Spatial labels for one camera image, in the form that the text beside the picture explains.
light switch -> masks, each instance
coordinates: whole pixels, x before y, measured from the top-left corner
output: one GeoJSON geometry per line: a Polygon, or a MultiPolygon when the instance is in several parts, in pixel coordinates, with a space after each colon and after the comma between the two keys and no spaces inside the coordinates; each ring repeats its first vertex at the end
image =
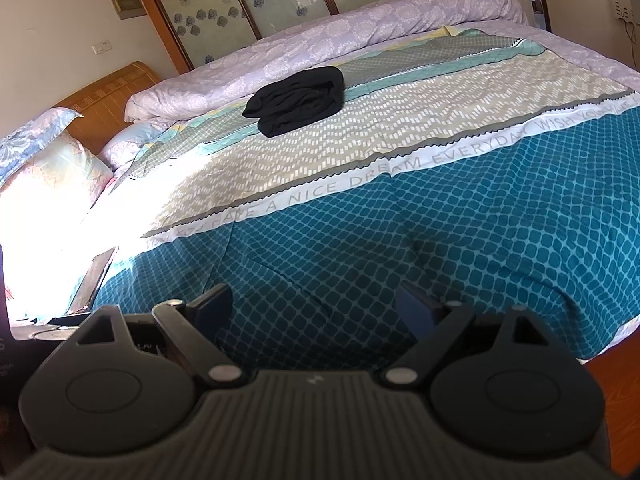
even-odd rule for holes
{"type": "Polygon", "coordinates": [[[92,45],[91,48],[94,50],[94,54],[103,54],[107,50],[111,50],[111,43],[109,43],[109,40],[104,40],[92,45]]]}

teal patterned comforter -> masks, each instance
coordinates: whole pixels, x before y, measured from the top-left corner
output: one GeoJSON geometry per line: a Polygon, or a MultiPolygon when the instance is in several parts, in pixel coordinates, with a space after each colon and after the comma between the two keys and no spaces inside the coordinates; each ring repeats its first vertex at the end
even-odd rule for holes
{"type": "Polygon", "coordinates": [[[378,176],[116,259],[96,305],[146,312],[219,282],[216,342],[247,368],[375,368],[414,342],[401,280],[480,310],[526,304],[576,357],[640,314],[640,109],[378,176]]]}

folded black clothing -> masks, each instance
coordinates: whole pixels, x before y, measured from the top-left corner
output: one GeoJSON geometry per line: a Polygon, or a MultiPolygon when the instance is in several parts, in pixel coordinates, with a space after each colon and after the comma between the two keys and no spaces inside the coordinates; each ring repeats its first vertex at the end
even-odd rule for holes
{"type": "Polygon", "coordinates": [[[258,117],[258,129],[275,137],[338,113],[344,102],[344,78],[335,66],[297,72],[260,88],[242,114],[258,117]]]}

pillowcase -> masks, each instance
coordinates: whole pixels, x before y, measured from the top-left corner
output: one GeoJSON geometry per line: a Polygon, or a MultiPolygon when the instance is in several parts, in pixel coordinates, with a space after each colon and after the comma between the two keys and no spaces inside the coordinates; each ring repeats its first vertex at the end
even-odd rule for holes
{"type": "Polygon", "coordinates": [[[0,187],[0,243],[11,319],[41,304],[35,289],[55,287],[52,269],[113,173],[62,132],[0,187]]]}
{"type": "Polygon", "coordinates": [[[50,108],[40,117],[0,139],[0,187],[20,167],[59,136],[81,115],[68,108],[50,108]]]}
{"type": "Polygon", "coordinates": [[[148,121],[132,124],[107,142],[100,152],[100,160],[112,170],[117,170],[131,162],[142,146],[154,140],[165,129],[148,121]]]}

ribbed surface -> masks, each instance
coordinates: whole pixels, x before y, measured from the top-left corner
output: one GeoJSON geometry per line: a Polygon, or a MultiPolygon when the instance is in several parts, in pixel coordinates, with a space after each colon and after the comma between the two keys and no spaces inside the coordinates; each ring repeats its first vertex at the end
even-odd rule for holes
{"type": "Polygon", "coordinates": [[[135,61],[98,79],[56,106],[72,108],[82,114],[67,128],[69,135],[97,155],[123,128],[124,108],[129,98],[160,81],[147,65],[135,61]]]}
{"type": "Polygon", "coordinates": [[[262,372],[207,395],[185,428],[142,452],[75,458],[45,450],[13,480],[609,479],[585,455],[507,463],[460,446],[414,394],[364,372],[262,372]]]}

